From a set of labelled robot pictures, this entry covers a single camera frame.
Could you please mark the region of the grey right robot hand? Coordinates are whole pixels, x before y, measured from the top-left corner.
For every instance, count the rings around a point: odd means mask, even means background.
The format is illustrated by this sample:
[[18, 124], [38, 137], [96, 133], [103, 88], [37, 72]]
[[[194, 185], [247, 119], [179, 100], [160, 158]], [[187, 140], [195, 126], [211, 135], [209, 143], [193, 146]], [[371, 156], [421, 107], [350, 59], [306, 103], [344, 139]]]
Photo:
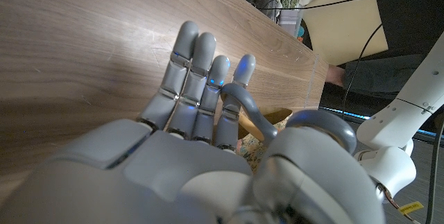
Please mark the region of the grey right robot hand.
[[320, 110], [278, 130], [231, 83], [216, 40], [186, 21], [158, 92], [134, 121], [107, 123], [39, 165], [2, 223], [383, 223], [376, 185], [352, 157], [354, 130]]

